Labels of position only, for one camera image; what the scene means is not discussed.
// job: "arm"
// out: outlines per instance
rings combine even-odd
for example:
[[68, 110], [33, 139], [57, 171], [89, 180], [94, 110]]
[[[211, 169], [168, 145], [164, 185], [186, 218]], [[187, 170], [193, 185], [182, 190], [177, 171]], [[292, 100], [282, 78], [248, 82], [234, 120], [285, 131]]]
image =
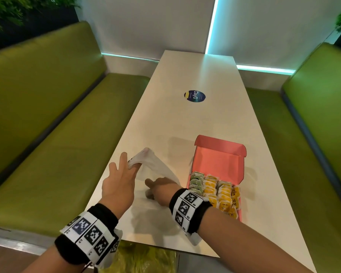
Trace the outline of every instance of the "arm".
[[[109, 164], [110, 175], [102, 183], [102, 198], [99, 203], [111, 210], [118, 219], [134, 201], [135, 176], [140, 166], [141, 164], [135, 164], [128, 169], [126, 152], [120, 156], [119, 169], [115, 163]], [[29, 265], [23, 273], [80, 273], [84, 266], [85, 264], [68, 263], [53, 245]]]
[[[167, 178], [158, 178], [155, 182], [146, 179], [145, 183], [155, 200], [167, 207], [181, 188]], [[219, 209], [206, 210], [197, 233], [234, 272], [311, 273], [276, 244]]]

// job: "round sticker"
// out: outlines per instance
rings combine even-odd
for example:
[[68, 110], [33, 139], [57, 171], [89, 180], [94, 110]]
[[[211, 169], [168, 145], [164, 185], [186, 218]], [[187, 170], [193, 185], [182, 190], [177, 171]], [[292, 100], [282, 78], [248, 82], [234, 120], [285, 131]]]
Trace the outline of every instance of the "round sticker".
[[194, 103], [200, 103], [201, 101], [204, 101], [206, 98], [204, 93], [200, 91], [195, 91], [195, 90], [190, 90], [188, 92], [185, 92], [184, 97], [187, 100], [192, 101]]

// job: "hand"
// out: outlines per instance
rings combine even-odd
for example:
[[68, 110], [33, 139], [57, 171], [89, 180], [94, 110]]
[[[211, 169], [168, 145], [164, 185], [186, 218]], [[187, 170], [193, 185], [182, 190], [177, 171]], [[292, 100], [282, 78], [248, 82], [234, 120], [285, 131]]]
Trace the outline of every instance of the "hand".
[[154, 195], [154, 199], [161, 205], [169, 207], [169, 202], [173, 195], [182, 188], [176, 182], [168, 178], [158, 178], [155, 182], [146, 179], [145, 184], [149, 187], [150, 192]]
[[120, 155], [119, 169], [114, 162], [109, 164], [109, 177], [102, 183], [102, 198], [99, 203], [108, 207], [117, 219], [127, 211], [134, 201], [135, 177], [141, 164], [129, 169], [127, 153]]

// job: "booth seating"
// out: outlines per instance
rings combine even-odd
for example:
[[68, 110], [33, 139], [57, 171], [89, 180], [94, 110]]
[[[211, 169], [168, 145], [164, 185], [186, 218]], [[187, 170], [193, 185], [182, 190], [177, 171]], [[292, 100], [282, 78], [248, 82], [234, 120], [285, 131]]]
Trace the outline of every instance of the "booth seating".
[[55, 237], [85, 209], [149, 82], [105, 72], [87, 22], [0, 50], [0, 228]]
[[[279, 92], [247, 92], [317, 272], [341, 273], [341, 50], [321, 44], [282, 90], [287, 102]], [[330, 169], [322, 168], [288, 102]], [[340, 188], [327, 178], [331, 170]]]

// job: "bench backrest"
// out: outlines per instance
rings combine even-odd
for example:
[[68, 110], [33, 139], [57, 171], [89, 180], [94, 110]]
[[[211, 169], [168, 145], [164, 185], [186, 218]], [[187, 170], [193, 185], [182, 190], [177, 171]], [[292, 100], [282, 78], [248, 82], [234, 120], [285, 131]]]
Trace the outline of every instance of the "bench backrest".
[[87, 22], [0, 50], [0, 172], [105, 70]]
[[318, 46], [283, 89], [341, 180], [341, 49]]

